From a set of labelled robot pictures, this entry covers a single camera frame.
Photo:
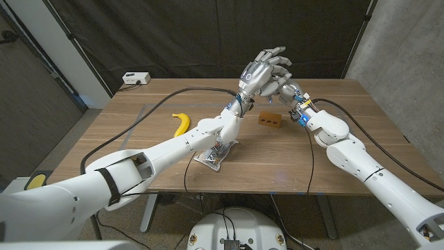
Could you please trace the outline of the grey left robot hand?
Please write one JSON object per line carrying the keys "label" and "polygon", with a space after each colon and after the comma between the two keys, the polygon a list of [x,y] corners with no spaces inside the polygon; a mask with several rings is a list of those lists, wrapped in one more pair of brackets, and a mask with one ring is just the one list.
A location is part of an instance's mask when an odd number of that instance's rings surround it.
{"label": "grey left robot hand", "polygon": [[285,49],[264,49],[246,66],[239,79],[239,93],[236,96],[239,104],[250,103],[255,95],[271,97],[277,94],[278,89],[292,77],[288,69],[280,66],[292,65],[288,58],[278,55]]}

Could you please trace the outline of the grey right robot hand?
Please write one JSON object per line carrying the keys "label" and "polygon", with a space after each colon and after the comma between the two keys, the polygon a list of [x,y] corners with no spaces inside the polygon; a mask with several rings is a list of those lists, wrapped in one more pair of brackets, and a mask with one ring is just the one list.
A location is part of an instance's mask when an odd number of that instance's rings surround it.
{"label": "grey right robot hand", "polygon": [[278,88],[277,92],[279,100],[285,106],[290,107],[289,114],[295,119],[302,116],[310,119],[316,114],[315,109],[311,106],[310,96],[295,80],[288,79]]}

